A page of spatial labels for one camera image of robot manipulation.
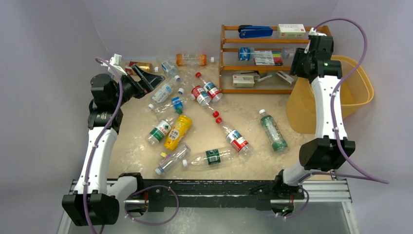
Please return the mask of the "crushed blue label bottle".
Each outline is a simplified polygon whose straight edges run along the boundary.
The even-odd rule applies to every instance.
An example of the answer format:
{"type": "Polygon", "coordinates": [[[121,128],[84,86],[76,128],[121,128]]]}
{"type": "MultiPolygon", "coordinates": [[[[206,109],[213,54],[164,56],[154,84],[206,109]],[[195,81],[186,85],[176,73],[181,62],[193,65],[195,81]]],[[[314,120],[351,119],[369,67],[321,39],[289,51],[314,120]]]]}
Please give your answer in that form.
{"type": "Polygon", "coordinates": [[[165,112],[175,111],[178,109],[183,110],[186,104],[190,101],[190,98],[184,96],[173,97],[165,103],[161,104],[149,104],[148,109],[155,114],[163,114],[165,112]]]}

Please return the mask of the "green label bottle green cap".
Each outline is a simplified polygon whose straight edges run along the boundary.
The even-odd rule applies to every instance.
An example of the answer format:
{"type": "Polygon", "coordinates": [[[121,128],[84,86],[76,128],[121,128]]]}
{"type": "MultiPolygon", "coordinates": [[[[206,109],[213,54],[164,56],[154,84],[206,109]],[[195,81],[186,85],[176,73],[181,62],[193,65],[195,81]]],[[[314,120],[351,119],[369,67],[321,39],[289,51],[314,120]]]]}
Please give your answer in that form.
{"type": "Polygon", "coordinates": [[[145,140],[151,145],[160,143],[171,131],[173,124],[182,113],[182,109],[177,109],[171,113],[163,115],[158,124],[148,133],[145,140]]]}

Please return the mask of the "red label bottle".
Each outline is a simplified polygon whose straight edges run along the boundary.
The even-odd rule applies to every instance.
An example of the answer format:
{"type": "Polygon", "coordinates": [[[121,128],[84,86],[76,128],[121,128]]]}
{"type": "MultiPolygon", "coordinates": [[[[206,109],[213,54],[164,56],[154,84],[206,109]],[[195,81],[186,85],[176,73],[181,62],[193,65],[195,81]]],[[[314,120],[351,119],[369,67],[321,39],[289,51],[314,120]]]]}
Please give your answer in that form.
{"type": "Polygon", "coordinates": [[[218,102],[223,98],[223,93],[216,87],[212,80],[200,72],[195,74],[195,77],[202,82],[203,88],[212,99],[213,102],[218,102]]]}
{"type": "Polygon", "coordinates": [[[253,147],[245,137],[231,124],[224,121],[221,117],[216,118],[215,122],[220,126],[228,143],[240,154],[249,156],[253,152],[253,147]]]}
{"type": "Polygon", "coordinates": [[[220,113],[210,104],[212,99],[200,84],[187,80],[185,82],[185,86],[190,91],[190,97],[197,101],[204,111],[206,111],[213,118],[219,117],[220,113]]]}

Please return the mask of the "yellow plastic bin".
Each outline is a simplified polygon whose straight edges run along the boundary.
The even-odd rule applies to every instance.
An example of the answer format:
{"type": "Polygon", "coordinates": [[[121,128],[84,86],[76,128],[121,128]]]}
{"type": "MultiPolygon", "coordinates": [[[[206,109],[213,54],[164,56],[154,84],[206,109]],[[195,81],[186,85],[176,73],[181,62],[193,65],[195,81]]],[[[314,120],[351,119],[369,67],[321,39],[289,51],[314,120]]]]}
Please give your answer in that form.
{"type": "MultiPolygon", "coordinates": [[[[374,97],[372,84],[360,66],[340,88],[342,118],[346,118],[374,97]]],[[[316,130],[316,104],[307,79],[298,78],[286,105],[291,128],[301,134],[314,134],[316,130]]]]}

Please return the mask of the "green tea bottle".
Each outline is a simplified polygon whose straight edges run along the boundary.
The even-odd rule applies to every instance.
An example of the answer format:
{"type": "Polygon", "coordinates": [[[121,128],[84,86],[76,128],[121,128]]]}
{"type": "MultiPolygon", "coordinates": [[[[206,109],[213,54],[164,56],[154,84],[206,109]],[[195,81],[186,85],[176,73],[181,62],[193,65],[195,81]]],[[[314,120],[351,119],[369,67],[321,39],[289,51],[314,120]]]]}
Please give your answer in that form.
{"type": "Polygon", "coordinates": [[[279,131],[274,118],[265,109],[259,110],[260,123],[268,137],[274,152],[280,153],[288,149],[288,145],[279,131]]]}

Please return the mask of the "red label bottle front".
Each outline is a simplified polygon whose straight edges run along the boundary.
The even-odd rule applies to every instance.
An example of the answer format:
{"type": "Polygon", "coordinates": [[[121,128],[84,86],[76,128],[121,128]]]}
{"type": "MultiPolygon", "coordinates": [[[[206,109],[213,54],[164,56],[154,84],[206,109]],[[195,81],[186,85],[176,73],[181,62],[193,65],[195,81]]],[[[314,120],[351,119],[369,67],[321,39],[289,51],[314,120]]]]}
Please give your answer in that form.
{"type": "Polygon", "coordinates": [[[216,118],[215,122],[220,126],[228,143],[240,154],[249,156],[253,152],[253,147],[245,137],[231,124],[224,121],[221,117],[216,118]]]}

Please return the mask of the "clear bottle dark green label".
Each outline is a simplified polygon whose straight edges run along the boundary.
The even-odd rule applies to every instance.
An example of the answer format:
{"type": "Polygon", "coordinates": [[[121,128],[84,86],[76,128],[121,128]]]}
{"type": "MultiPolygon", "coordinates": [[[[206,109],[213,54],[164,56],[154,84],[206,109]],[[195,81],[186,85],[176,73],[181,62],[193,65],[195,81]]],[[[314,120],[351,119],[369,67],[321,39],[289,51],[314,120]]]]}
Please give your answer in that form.
{"type": "Polygon", "coordinates": [[[239,153],[230,147],[221,147],[195,153],[188,159],[183,159],[185,168],[214,168],[232,163],[239,153]]]}

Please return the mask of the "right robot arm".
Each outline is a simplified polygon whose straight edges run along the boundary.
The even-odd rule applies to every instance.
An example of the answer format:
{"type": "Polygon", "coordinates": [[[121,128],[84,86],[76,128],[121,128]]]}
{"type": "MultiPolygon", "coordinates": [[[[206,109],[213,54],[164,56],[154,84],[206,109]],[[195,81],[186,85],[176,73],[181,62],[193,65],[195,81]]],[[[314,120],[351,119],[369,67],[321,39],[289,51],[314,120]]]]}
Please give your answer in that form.
{"type": "Polygon", "coordinates": [[[342,155],[350,156],[356,148],[348,140],[342,123],[339,97],[342,66],[332,60],[334,41],[332,36],[310,35],[306,48],[296,49],[290,74],[305,78],[314,93],[316,106],[315,138],[302,145],[299,160],[292,167],[281,170],[275,178],[274,194],[286,198],[299,190],[304,178],[312,173],[338,169],[344,162],[342,155]]]}

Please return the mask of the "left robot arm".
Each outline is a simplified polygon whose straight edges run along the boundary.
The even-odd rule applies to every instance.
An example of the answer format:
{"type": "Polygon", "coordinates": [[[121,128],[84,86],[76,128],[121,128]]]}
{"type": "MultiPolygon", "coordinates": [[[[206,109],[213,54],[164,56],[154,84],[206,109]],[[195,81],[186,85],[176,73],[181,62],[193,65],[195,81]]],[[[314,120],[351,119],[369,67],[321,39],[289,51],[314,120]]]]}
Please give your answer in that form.
{"type": "Polygon", "coordinates": [[[89,104],[86,157],[75,188],[62,198],[62,207],[76,226],[113,225],[129,196],[140,199],[145,194],[140,173],[122,173],[114,184],[107,183],[109,162],[123,118],[120,106],[131,98],[144,97],[165,80],[164,76],[135,65],[132,68],[139,81],[125,72],[121,72],[120,83],[105,73],[90,81],[93,99],[89,104]]]}

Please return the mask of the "small clear jar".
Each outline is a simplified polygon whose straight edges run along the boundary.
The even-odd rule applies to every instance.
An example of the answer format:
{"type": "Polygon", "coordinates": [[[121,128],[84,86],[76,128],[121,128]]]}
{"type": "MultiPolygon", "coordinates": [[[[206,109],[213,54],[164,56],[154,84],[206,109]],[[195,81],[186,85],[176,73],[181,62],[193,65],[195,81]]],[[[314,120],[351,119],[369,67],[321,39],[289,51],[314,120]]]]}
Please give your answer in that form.
{"type": "Polygon", "coordinates": [[[294,48],[283,48],[282,49],[282,58],[291,59],[294,57],[295,49],[294,48]]]}

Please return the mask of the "white green box top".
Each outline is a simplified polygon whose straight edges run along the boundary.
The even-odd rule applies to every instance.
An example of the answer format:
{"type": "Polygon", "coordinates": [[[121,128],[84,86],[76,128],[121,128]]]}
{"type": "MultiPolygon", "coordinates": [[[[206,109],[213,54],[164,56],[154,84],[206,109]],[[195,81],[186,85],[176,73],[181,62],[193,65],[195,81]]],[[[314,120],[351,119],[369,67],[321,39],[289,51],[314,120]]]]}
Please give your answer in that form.
{"type": "Polygon", "coordinates": [[[277,31],[280,38],[302,38],[306,33],[303,24],[278,24],[277,31]]]}

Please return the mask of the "yellow juice bottle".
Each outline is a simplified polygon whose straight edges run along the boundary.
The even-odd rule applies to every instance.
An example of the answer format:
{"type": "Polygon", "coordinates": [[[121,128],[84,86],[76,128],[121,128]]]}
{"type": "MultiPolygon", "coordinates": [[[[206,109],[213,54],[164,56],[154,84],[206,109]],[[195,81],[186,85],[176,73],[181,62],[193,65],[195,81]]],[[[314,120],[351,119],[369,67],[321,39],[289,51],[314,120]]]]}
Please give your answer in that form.
{"type": "Polygon", "coordinates": [[[185,136],[191,125],[191,118],[185,115],[180,115],[169,132],[164,143],[164,147],[171,151],[174,150],[178,146],[181,139],[185,136]]]}

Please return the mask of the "blue tape roll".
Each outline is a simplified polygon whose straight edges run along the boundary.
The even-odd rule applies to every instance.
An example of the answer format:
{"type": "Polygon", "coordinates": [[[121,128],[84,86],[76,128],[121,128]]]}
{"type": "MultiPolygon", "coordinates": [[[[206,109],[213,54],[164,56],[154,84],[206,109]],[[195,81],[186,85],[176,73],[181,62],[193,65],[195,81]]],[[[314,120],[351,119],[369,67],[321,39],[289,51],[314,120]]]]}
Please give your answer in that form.
{"type": "Polygon", "coordinates": [[[253,47],[241,47],[238,50],[239,61],[250,61],[254,59],[255,49],[253,47]]]}

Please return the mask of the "blue stapler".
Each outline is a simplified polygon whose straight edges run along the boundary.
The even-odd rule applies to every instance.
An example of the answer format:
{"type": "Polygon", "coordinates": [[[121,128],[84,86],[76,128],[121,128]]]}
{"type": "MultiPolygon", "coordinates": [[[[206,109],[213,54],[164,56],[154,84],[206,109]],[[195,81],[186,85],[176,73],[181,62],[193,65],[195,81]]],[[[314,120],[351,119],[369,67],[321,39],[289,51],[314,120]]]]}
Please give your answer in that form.
{"type": "Polygon", "coordinates": [[[240,25],[238,33],[241,39],[262,38],[271,36],[273,29],[270,26],[240,25]]]}

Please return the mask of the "aluminium frame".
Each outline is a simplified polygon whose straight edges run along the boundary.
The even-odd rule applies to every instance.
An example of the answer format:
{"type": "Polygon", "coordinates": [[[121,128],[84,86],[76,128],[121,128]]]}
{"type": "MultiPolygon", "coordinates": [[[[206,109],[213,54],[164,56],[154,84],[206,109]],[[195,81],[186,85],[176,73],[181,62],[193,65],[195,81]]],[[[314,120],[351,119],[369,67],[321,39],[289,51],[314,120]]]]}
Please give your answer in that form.
{"type": "MultiPolygon", "coordinates": [[[[311,202],[341,203],[344,209],[344,215],[350,233],[359,233],[359,230],[357,229],[356,218],[352,213],[352,199],[346,180],[308,180],[305,181],[299,188],[302,188],[304,190],[306,198],[302,202],[306,204],[309,204],[311,202]]],[[[288,218],[292,217],[293,210],[286,213],[274,212],[274,214],[280,217],[288,218]]]]}

